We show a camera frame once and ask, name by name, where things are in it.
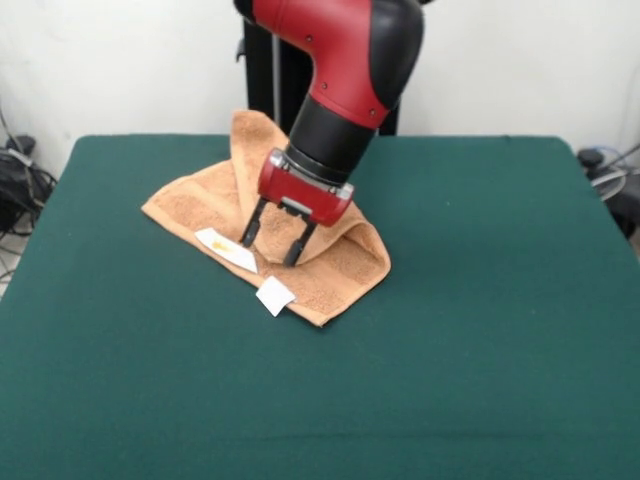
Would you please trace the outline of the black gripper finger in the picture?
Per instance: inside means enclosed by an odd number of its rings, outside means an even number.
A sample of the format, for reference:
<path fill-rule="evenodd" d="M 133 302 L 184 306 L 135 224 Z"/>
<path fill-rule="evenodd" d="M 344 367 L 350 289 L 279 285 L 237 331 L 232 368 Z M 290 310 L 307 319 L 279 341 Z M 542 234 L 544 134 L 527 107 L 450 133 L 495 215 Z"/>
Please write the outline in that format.
<path fill-rule="evenodd" d="M 269 203 L 269 200 L 266 198 L 260 198 L 258 200 L 255 206 L 255 209 L 253 210 L 253 213 L 249 219 L 249 222 L 247 223 L 246 228 L 240 239 L 240 244 L 244 248 L 250 248 L 253 245 L 257 237 L 257 234 L 261 228 L 261 222 L 260 222 L 261 216 L 268 203 Z"/>
<path fill-rule="evenodd" d="M 317 225 L 314 222 L 310 220 L 306 221 L 304 231 L 302 232 L 301 236 L 291 244 L 283 260 L 283 265 L 285 267 L 294 267 L 297 264 L 316 227 Z"/>

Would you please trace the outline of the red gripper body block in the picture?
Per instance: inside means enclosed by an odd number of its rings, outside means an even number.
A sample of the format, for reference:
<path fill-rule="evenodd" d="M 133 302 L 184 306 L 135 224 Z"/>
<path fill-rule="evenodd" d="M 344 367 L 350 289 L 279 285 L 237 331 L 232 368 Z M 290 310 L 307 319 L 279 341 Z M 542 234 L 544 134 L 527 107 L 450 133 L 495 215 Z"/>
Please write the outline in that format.
<path fill-rule="evenodd" d="M 286 153 L 273 148 L 267 156 L 258 180 L 257 218 L 267 203 L 288 209 L 307 221 L 332 227 L 352 202 L 354 187 L 317 181 L 296 169 Z"/>

